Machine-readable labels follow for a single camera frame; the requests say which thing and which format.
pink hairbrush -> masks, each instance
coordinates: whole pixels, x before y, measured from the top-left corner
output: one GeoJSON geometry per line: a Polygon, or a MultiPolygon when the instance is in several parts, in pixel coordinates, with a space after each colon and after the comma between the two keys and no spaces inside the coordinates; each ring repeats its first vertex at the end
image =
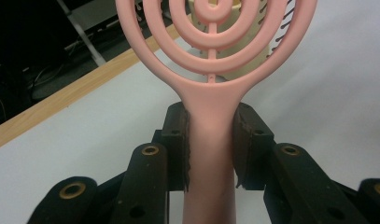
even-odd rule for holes
{"type": "Polygon", "coordinates": [[[207,76],[207,82],[186,79],[160,62],[149,49],[137,24],[134,0],[117,0],[117,9],[122,29],[134,52],[155,76],[175,90],[190,113],[190,185],[185,193],[183,223],[233,224],[234,112],[247,91],[271,75],[299,45],[313,17],[317,0],[297,0],[294,10],[287,10],[288,4],[294,4],[292,0],[242,0],[237,22],[222,33],[218,33],[218,26],[230,15],[232,0],[218,0],[215,6],[208,0],[194,1],[196,16],[207,26],[208,33],[196,29],[189,21],[185,0],[169,1],[178,33],[193,47],[207,51],[207,59],[187,53],[170,38],[162,21],[160,4],[161,0],[143,1],[148,27],[154,38],[173,62],[207,76]],[[246,34],[260,6],[266,14],[254,39],[239,52],[217,59],[218,51],[229,48],[246,34]],[[286,17],[291,17],[289,24],[284,21],[286,17]],[[278,46],[257,69],[231,81],[216,82],[216,76],[234,71],[257,57],[280,29],[286,29],[284,37],[274,40],[278,46]]]}

wooden strip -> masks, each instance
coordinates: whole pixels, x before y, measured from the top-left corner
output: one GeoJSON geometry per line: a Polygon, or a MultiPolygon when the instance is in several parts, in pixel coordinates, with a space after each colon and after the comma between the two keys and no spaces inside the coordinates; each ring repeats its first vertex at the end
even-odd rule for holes
{"type": "MultiPolygon", "coordinates": [[[[168,26],[166,30],[173,39],[178,38],[178,33],[174,25],[168,26]]],[[[149,37],[146,41],[153,51],[160,48],[153,36],[149,37]]],[[[84,95],[105,84],[108,80],[138,62],[139,59],[134,54],[134,51],[128,49],[103,66],[91,71],[88,75],[78,79],[60,91],[52,94],[47,99],[1,124],[0,147],[35,127],[45,119],[58,113],[65,107],[68,107],[84,95]]]]}

black plastic part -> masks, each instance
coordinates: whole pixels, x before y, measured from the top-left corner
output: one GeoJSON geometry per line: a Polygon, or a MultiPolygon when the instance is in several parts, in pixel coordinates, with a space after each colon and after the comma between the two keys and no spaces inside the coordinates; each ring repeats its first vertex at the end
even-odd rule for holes
{"type": "Polygon", "coordinates": [[[233,119],[233,166],[238,188],[264,190],[266,158],[274,147],[274,134],[249,105],[241,103],[233,119]]]}
{"type": "Polygon", "coordinates": [[[181,102],[170,105],[162,130],[157,130],[152,139],[152,142],[164,145],[168,151],[170,191],[188,189],[190,182],[189,119],[189,113],[181,102]]]}
{"type": "Polygon", "coordinates": [[[96,194],[96,182],[88,177],[65,179],[48,192],[28,224],[93,223],[90,207],[96,194]]]}
{"type": "Polygon", "coordinates": [[[137,147],[116,198],[110,224],[168,223],[167,151],[160,144],[137,147]]]}
{"type": "Polygon", "coordinates": [[[380,224],[380,179],[363,180],[356,200],[363,215],[371,223],[380,224]]]}
{"type": "Polygon", "coordinates": [[[278,144],[264,201],[272,223],[369,223],[301,147],[278,144]]]}

white table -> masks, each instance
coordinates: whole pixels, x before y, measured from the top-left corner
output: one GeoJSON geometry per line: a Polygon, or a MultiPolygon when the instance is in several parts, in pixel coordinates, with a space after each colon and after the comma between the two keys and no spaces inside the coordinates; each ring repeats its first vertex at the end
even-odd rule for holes
{"type": "MultiPolygon", "coordinates": [[[[1,146],[0,224],[25,223],[67,177],[101,184],[126,170],[177,101],[138,63],[1,146]]],[[[299,48],[243,102],[276,142],[304,147],[330,178],[356,189],[380,177],[380,0],[320,0],[299,48]]],[[[180,220],[181,196],[172,194],[171,223],[180,220]]],[[[237,216],[268,223],[262,192],[237,190],[237,216]]]]}

black cable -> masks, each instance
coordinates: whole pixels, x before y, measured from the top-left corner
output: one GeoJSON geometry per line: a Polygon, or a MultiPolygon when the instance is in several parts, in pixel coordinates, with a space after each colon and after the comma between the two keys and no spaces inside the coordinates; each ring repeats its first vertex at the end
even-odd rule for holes
{"type": "Polygon", "coordinates": [[[3,110],[4,121],[7,121],[6,107],[4,106],[4,103],[1,100],[1,98],[0,98],[0,105],[1,105],[1,109],[3,110]]]}

